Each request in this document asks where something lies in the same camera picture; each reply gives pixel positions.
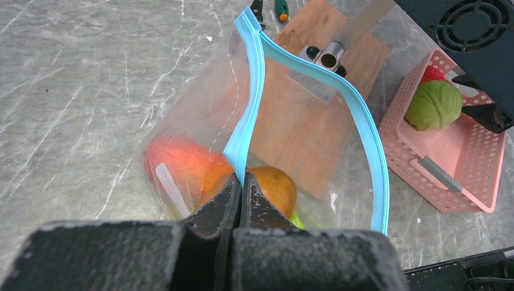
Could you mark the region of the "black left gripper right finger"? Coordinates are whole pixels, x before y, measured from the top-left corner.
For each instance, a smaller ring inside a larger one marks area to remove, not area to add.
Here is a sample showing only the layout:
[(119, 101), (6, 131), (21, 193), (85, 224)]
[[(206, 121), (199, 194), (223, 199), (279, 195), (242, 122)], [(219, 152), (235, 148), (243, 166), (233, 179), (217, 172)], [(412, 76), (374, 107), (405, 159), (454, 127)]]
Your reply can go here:
[(264, 195), (256, 176), (245, 174), (241, 191), (241, 228), (293, 230), (297, 227), (287, 219)]

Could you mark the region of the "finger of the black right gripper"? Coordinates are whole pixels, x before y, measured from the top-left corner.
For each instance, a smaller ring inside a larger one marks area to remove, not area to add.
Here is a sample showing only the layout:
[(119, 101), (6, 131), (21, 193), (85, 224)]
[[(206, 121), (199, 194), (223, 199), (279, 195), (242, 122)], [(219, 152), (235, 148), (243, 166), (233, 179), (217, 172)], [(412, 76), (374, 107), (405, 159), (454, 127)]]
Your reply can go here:
[[(454, 77), (452, 82), (482, 92), (478, 83), (466, 73)], [(502, 133), (513, 127), (513, 119), (495, 103), (464, 106), (461, 111), (493, 133)]]

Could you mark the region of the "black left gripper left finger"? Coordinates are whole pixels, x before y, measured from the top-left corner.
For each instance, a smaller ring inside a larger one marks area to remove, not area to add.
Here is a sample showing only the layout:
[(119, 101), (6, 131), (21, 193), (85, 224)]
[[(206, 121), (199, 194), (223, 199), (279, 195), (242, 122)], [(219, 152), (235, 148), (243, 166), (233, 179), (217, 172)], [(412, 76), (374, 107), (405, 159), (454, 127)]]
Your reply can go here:
[(218, 192), (183, 222), (201, 237), (219, 237), (239, 225), (242, 186), (232, 173), (216, 184)]

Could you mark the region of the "brown toy kiwi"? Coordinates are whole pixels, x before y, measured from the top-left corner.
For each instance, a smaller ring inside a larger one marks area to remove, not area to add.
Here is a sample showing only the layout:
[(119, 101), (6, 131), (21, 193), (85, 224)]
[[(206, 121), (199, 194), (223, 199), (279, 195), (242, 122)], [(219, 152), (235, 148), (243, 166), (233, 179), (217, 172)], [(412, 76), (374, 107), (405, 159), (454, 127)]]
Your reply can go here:
[[(258, 166), (247, 170), (255, 175), (265, 197), (288, 219), (296, 205), (297, 189), (294, 181), (282, 170), (272, 166)], [(197, 206), (202, 206), (218, 194), (232, 176), (230, 165), (214, 165), (204, 177)]]

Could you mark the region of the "red orange toy mango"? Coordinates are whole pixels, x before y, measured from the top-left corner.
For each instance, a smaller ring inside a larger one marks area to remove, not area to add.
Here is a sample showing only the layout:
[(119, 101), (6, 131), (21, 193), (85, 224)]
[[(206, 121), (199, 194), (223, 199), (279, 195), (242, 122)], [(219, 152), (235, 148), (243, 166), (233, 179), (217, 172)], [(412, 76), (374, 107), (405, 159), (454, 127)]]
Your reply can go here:
[(142, 167), (150, 183), (161, 192), (164, 186), (157, 176), (163, 164), (185, 202), (198, 208), (212, 199), (233, 173), (222, 153), (186, 138), (156, 138), (143, 155)]

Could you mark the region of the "pink perforated plastic basket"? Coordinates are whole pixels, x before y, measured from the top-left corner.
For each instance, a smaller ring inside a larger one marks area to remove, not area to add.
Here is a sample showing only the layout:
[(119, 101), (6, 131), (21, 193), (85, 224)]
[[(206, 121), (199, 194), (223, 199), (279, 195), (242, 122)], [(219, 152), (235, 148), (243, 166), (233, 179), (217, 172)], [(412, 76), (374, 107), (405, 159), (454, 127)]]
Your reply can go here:
[(445, 75), (457, 65), (435, 47), (405, 76), (378, 128), (388, 166), (440, 212), (492, 213), (506, 134), (465, 114), (440, 131), (412, 127), (404, 115), (428, 66)]

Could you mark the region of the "clear zip top bag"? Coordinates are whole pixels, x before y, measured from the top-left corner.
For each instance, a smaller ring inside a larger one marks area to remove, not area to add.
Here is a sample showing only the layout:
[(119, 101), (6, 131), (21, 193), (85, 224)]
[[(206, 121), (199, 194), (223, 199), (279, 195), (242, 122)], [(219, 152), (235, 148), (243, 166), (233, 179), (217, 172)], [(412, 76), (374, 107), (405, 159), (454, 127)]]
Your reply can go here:
[(254, 174), (272, 206), (298, 227), (388, 231), (390, 183), (366, 104), (388, 52), (370, 34), (342, 57), (339, 75), (301, 51), (326, 44), (344, 15), (309, 2), (275, 39), (246, 7), (199, 73), (137, 148), (167, 216), (182, 220), (229, 180)]

